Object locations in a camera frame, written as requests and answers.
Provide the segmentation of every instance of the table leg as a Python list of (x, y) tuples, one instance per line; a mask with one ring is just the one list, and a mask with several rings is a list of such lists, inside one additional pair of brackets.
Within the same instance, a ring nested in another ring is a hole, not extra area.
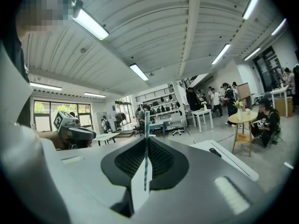
[(211, 129), (214, 129), (213, 119), (212, 119), (212, 112), (210, 111), (210, 120), (211, 120)]
[(205, 114), (202, 114), (202, 117), (204, 117), (204, 125), (206, 125), (206, 118), (205, 118)]
[(199, 119), (199, 115), (197, 116), (197, 120), (198, 120), (198, 127), (199, 127), (199, 132), (201, 133), (201, 124), (200, 124), (200, 119)]
[(285, 91), (285, 117), (288, 117), (288, 99), (286, 97), (286, 91)]
[(192, 114), (192, 119), (193, 119), (194, 128), (196, 128), (195, 119), (194, 119), (194, 114)]
[(275, 108), (275, 101), (274, 101), (274, 95), (272, 94), (272, 102), (273, 102), (273, 108)]
[(235, 140), (234, 140), (234, 146), (233, 146), (232, 153), (234, 152), (235, 143), (236, 143), (236, 141), (237, 141), (238, 126), (239, 126), (239, 124), (237, 123), (237, 127), (235, 128)]
[(249, 157), (251, 156), (251, 148), (252, 148), (252, 140), (251, 140), (251, 124), (249, 123)]

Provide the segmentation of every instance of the fluorescent ceiling light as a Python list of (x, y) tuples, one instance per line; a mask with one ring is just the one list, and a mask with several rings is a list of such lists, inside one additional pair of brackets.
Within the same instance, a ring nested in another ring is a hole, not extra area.
[(149, 80), (147, 76), (140, 70), (137, 64), (130, 65), (130, 68), (133, 72), (135, 72), (137, 75), (141, 77), (142, 80)]
[(255, 53), (257, 53), (260, 50), (260, 48), (256, 49), (254, 52), (252, 52), (248, 57), (245, 58), (245, 61), (247, 61), (249, 58), (251, 58)]
[(219, 55), (215, 58), (215, 60), (212, 62), (212, 65), (216, 64), (219, 59), (224, 55), (224, 53), (228, 50), (228, 48), (230, 47), (230, 44), (225, 44), (224, 48), (222, 49), (222, 51), (219, 53)]
[(50, 89), (50, 90), (56, 90), (56, 91), (61, 91), (61, 87), (58, 86), (53, 86), (53, 85), (47, 85), (47, 84), (40, 84), (40, 83), (35, 83), (35, 82), (30, 82), (31, 86), (34, 87), (40, 87), (40, 88), (45, 88), (45, 89)]
[(251, 0), (250, 1), (249, 6), (247, 7), (245, 14), (243, 15), (243, 19), (247, 20), (250, 17), (250, 15), (251, 15), (253, 9), (255, 8), (257, 2), (258, 2), (258, 0)]
[(87, 31), (93, 34), (100, 41), (104, 40), (109, 33), (98, 22), (96, 22), (89, 14), (83, 9), (80, 9), (78, 16), (73, 20), (83, 26)]
[(282, 26), (285, 24), (286, 22), (286, 18), (284, 18), (284, 20), (279, 24), (279, 26), (274, 30), (274, 32), (271, 33), (271, 35), (276, 35), (277, 32), (279, 32), (279, 30), (282, 28)]
[(88, 93), (88, 92), (85, 92), (84, 94), (85, 94), (85, 95), (90, 95), (90, 96), (102, 97), (102, 98), (106, 97), (106, 95), (92, 94), (92, 93)]

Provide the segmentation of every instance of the backpack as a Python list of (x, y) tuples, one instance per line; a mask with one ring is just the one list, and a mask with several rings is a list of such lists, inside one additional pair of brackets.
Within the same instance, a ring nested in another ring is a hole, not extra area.
[(108, 131), (109, 129), (111, 129), (111, 125), (110, 125), (110, 123), (109, 123), (108, 120), (105, 122), (105, 126), (106, 126), (106, 130), (107, 130), (107, 131)]

